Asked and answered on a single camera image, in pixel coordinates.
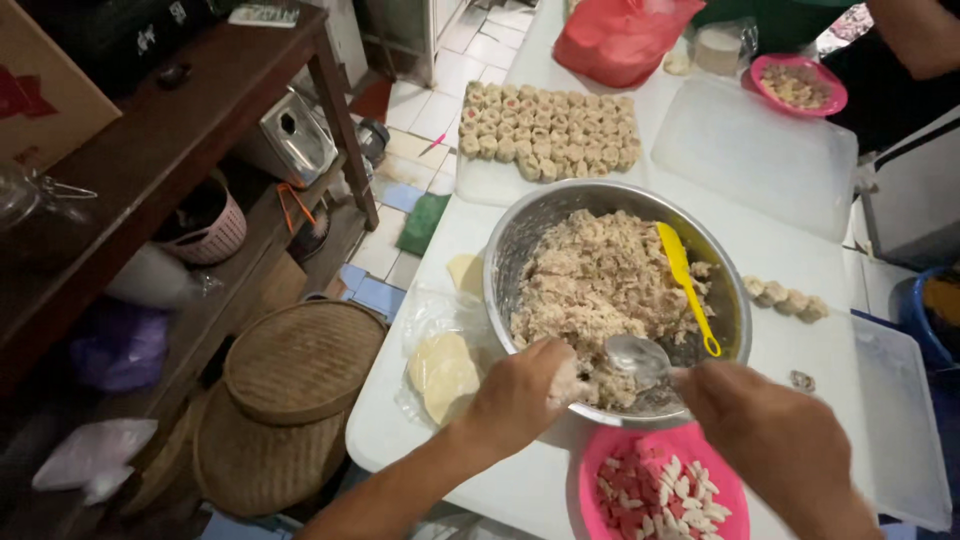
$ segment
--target purple plastic bag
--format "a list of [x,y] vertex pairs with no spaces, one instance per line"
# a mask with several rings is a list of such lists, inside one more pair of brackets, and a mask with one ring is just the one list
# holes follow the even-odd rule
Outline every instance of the purple plastic bag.
[[110,393],[157,384],[167,356],[168,319],[162,309],[100,298],[84,314],[82,335],[70,342],[77,379]]

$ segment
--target stainless steel mixing bowl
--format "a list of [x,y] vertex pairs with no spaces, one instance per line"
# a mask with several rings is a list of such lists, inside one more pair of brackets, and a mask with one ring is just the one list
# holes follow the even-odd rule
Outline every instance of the stainless steel mixing bowl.
[[[624,210],[645,220],[662,221],[680,235],[690,262],[715,265],[707,303],[716,316],[710,327],[723,349],[722,358],[746,364],[753,335],[750,302],[736,268],[719,242],[696,219],[673,203],[645,189],[610,180],[567,180],[550,185],[517,201],[507,209],[491,234],[484,256],[483,292],[493,330],[509,354],[517,352],[510,334],[511,315],[519,303],[523,266],[533,255],[545,231],[574,210],[588,209],[601,216]],[[672,339],[659,343],[675,366],[691,366],[709,357],[699,332],[680,346]],[[641,392],[630,410],[607,411],[576,403],[570,408],[602,424],[660,430],[692,418],[667,381]]]

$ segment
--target wooden table leg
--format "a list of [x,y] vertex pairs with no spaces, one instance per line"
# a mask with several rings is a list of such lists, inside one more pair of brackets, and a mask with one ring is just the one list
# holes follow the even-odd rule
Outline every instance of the wooden table leg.
[[376,214],[373,191],[367,181],[360,144],[353,130],[353,121],[350,119],[344,91],[340,88],[340,73],[337,70],[337,63],[334,60],[333,49],[330,47],[325,27],[320,27],[313,37],[313,42],[317,54],[307,62],[310,78],[313,79],[313,85],[317,88],[320,105],[324,108],[333,141],[338,148],[347,152],[344,176],[347,178],[350,191],[353,192],[353,199],[357,207],[367,214],[367,231],[373,231],[380,224],[380,218]]

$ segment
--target blue bucket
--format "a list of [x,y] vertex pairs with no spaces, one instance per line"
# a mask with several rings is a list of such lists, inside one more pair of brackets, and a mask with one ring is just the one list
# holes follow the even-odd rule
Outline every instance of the blue bucket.
[[900,324],[920,344],[920,351],[924,355],[924,363],[926,367],[933,370],[957,367],[953,363],[953,355],[933,333],[924,309],[926,281],[947,272],[947,270],[949,268],[946,266],[940,266],[923,272],[920,276],[917,276],[917,280],[910,287],[910,293],[904,295],[900,301]]

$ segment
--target pink bowl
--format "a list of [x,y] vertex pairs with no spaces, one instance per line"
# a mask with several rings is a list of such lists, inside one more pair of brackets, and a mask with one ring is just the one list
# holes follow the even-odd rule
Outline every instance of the pink bowl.
[[633,445],[638,439],[643,439],[649,445],[647,448],[663,450],[662,457],[652,459],[658,465],[669,462],[672,455],[684,465],[699,460],[710,471],[710,481],[720,490],[714,500],[732,512],[726,522],[717,524],[716,533],[724,540],[749,540],[750,515],[740,478],[710,446],[699,424],[659,431],[622,430],[607,426],[597,428],[587,442],[579,474],[580,513],[592,540],[613,539],[599,510],[596,479],[600,466],[615,450]]
[[[783,103],[760,83],[760,79],[763,77],[763,69],[770,64],[802,65],[813,68],[817,72],[817,77],[830,86],[830,96],[827,98],[827,102],[819,109],[799,109]],[[836,75],[821,64],[800,55],[771,54],[758,57],[750,66],[750,78],[754,82],[754,86],[756,86],[756,91],[769,99],[774,107],[793,114],[830,116],[831,114],[840,112],[840,110],[847,106],[847,89],[843,86],[843,83],[840,82],[840,79],[837,79]]]

